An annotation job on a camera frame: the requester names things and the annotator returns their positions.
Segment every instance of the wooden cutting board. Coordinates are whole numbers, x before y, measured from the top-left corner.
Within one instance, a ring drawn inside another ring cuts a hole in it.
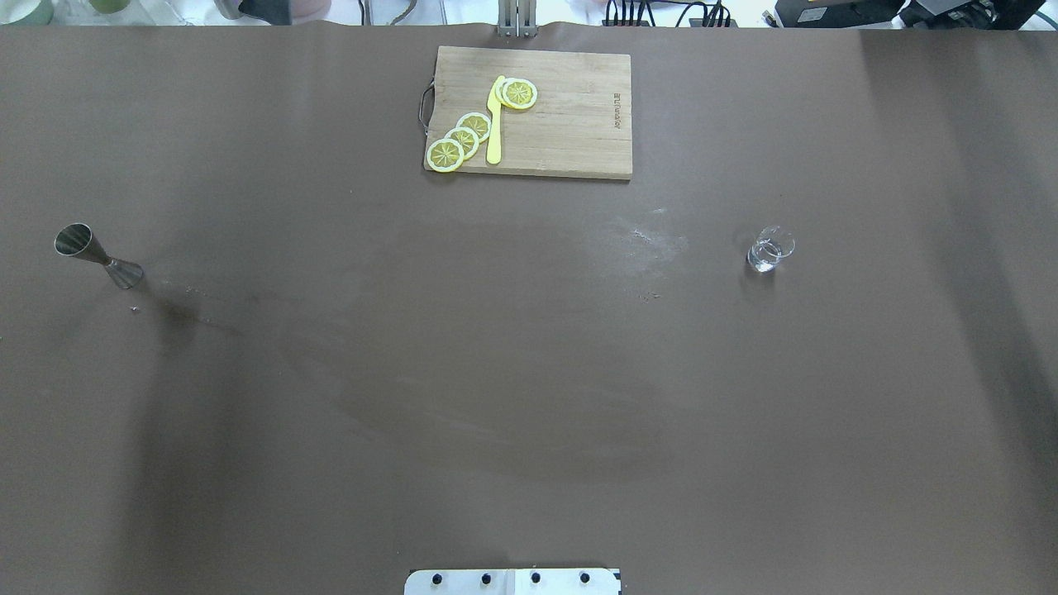
[[[486,143],[457,173],[632,178],[632,58],[529,50],[437,49],[434,112],[426,146],[486,102],[500,74],[536,85],[536,105],[504,108],[503,160],[485,161]],[[423,167],[430,168],[423,155]]]

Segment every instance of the table surface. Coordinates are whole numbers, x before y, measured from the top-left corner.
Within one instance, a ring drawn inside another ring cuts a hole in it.
[[[1058,591],[1058,36],[714,33],[0,31],[0,590]],[[632,181],[424,172],[439,44],[630,53]]]

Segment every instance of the jigger cup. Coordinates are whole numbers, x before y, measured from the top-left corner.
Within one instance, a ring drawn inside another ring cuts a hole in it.
[[[122,289],[130,289],[143,278],[143,267],[108,256],[107,251],[92,233],[92,228],[85,223],[73,223],[60,231],[55,236],[55,251],[63,256],[103,265],[110,280]]]

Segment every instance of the brown table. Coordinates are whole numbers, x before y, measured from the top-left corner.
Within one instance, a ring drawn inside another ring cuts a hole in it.
[[[546,26],[631,183],[426,173],[493,32],[0,31],[0,591],[1058,591],[1058,36]]]

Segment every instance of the clear glass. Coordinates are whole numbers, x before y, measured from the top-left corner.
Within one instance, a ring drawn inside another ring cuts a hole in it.
[[[758,272],[766,273],[794,253],[794,234],[779,226],[768,226],[749,247],[746,260]]]

